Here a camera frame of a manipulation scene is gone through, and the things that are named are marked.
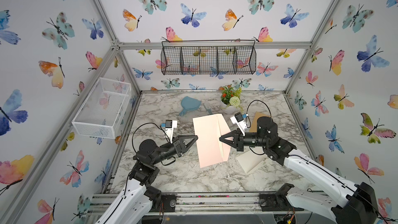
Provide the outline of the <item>kraft brown envelope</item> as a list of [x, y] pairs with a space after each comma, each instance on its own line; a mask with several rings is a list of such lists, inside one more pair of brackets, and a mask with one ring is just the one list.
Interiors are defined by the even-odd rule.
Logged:
[[249, 128], [249, 132], [257, 131], [257, 126], [258, 126], [257, 121], [260, 117], [269, 117], [269, 115], [260, 113], [260, 112], [256, 112], [253, 120], [251, 121], [251, 127]]

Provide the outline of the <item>pink envelope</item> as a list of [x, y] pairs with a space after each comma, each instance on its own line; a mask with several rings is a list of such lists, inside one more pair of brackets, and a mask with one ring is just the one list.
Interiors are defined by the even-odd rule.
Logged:
[[227, 162], [231, 147], [219, 141], [230, 128], [222, 114], [193, 118], [200, 168]]

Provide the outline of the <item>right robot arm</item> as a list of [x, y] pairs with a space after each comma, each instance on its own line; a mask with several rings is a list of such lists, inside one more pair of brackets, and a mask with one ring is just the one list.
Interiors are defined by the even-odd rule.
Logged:
[[260, 117], [256, 132], [245, 132], [239, 127], [219, 140], [237, 151], [243, 151], [244, 147], [261, 147], [268, 158], [300, 174], [323, 191], [320, 195], [286, 183], [276, 193], [277, 202], [284, 208], [302, 208], [336, 224], [377, 222], [377, 199], [369, 184], [355, 184], [315, 162], [279, 137], [278, 125], [271, 117]]

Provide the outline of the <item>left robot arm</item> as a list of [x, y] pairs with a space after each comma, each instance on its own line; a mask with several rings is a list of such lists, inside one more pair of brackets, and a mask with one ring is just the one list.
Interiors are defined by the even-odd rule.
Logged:
[[196, 135], [180, 135], [162, 146], [152, 139], [142, 141], [125, 186], [97, 223], [137, 224], [151, 210], [161, 210], [161, 190], [151, 185], [160, 172], [156, 164], [182, 156], [197, 140]]

